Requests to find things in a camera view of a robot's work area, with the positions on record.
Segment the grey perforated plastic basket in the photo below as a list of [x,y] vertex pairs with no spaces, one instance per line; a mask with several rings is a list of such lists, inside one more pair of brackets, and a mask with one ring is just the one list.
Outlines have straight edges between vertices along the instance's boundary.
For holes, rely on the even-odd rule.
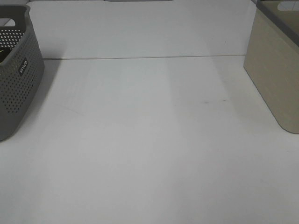
[[44,61],[27,5],[1,5],[0,139],[9,138],[26,114],[41,82]]

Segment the beige plastic storage box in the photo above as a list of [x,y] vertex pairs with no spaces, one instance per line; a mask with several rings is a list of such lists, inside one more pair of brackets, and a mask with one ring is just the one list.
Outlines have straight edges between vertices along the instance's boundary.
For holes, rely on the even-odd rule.
[[299,2],[258,0],[244,68],[277,123],[299,132]]

